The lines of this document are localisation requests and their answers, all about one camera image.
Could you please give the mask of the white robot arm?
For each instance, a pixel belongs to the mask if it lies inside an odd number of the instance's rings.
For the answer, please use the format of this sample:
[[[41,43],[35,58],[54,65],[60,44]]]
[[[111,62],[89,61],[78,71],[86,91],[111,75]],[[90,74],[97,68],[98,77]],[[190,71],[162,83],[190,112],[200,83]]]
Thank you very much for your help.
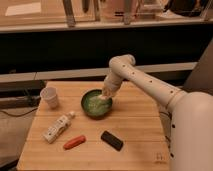
[[[127,79],[172,114],[170,171],[213,171],[213,96],[186,92],[134,67],[130,55],[112,57],[104,95],[113,97]]]

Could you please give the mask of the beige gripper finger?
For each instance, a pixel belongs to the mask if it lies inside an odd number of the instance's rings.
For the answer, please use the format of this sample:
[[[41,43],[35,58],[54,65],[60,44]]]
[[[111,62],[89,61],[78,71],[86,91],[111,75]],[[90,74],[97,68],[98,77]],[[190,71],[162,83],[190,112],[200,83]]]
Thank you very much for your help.
[[[111,98],[113,98],[114,96],[115,96],[115,94],[114,94],[114,93],[111,93],[111,94],[108,95],[108,99],[111,99]]]
[[[102,89],[102,94],[101,94],[102,99],[108,99],[108,90],[107,88]]]

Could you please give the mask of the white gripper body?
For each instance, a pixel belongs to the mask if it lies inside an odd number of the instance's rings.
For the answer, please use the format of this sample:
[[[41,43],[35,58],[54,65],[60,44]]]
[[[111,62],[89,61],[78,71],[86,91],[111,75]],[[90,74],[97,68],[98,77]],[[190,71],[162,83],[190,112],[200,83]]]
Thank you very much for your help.
[[[104,79],[103,88],[107,88],[108,95],[111,93],[114,93],[116,95],[116,92],[120,89],[122,82],[123,78],[110,70],[106,78]]]

